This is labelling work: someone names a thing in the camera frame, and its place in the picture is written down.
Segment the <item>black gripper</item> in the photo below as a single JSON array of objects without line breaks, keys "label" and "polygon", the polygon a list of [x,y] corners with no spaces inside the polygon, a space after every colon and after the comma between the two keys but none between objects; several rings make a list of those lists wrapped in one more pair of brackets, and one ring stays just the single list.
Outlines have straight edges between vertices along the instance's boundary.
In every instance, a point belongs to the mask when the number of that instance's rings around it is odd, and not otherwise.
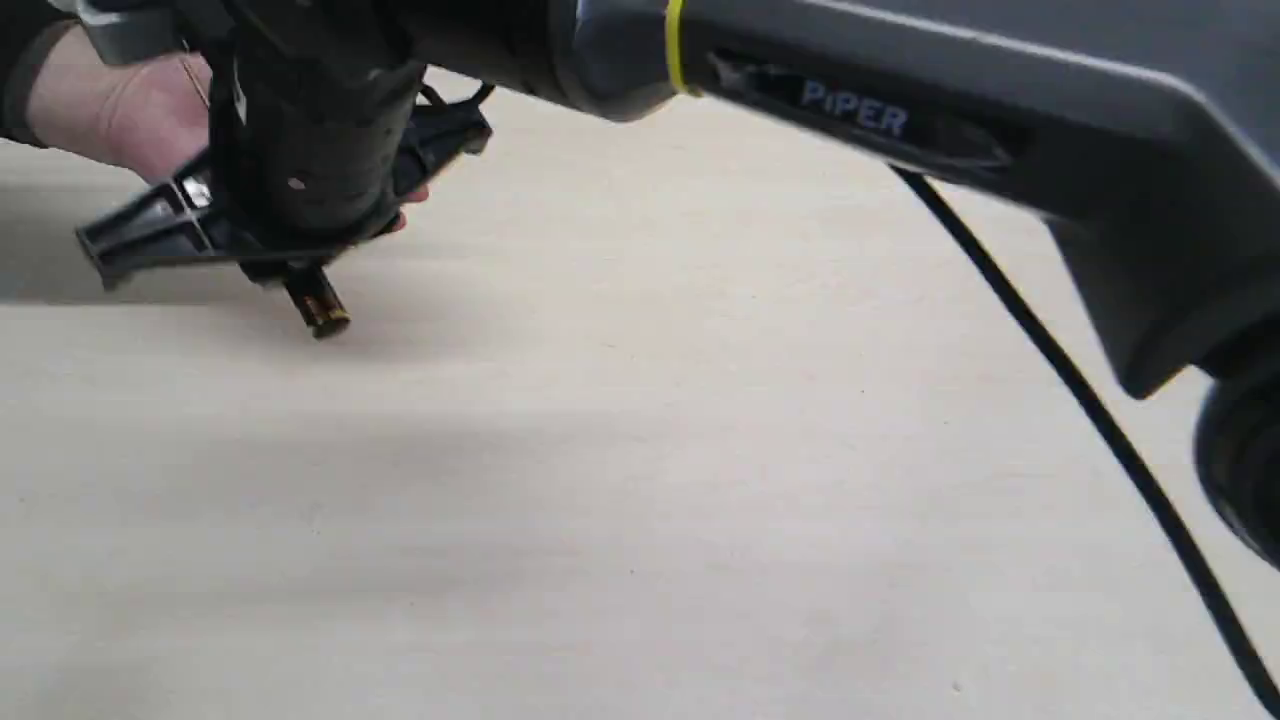
[{"label": "black gripper", "polygon": [[106,288],[197,264],[237,264],[259,284],[317,275],[492,137],[493,86],[451,102],[420,61],[343,79],[247,29],[211,53],[207,147],[76,232]]}]

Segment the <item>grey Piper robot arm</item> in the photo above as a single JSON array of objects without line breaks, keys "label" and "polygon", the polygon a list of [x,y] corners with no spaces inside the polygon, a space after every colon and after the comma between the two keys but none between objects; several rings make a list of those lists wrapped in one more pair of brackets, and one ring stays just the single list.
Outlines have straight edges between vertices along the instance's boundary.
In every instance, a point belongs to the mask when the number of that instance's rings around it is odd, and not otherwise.
[{"label": "grey Piper robot arm", "polygon": [[1277,564],[1275,1],[76,1],[111,64],[193,50],[211,146],[79,229],[106,284],[237,263],[300,309],[495,88],[637,120],[716,97],[1036,214],[1134,398],[1213,378],[1197,473]]}]

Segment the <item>black sleeved forearm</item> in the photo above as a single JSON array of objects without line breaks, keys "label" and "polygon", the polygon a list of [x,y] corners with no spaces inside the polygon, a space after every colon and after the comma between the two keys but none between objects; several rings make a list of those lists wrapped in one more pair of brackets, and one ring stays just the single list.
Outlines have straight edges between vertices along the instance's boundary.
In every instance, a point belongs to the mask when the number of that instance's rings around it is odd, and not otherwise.
[{"label": "black sleeved forearm", "polygon": [[49,1],[1,3],[1,135],[4,140],[42,149],[31,128],[31,91],[54,45],[76,17]]}]

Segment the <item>person's open bare hand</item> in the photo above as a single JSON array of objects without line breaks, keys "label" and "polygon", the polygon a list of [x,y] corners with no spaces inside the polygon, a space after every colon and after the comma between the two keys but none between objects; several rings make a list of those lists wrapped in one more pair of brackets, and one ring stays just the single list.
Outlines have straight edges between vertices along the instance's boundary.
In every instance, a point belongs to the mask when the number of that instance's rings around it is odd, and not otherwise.
[{"label": "person's open bare hand", "polygon": [[68,26],[35,68],[19,118],[49,149],[155,183],[207,145],[211,81],[196,54],[109,65],[82,27]]}]

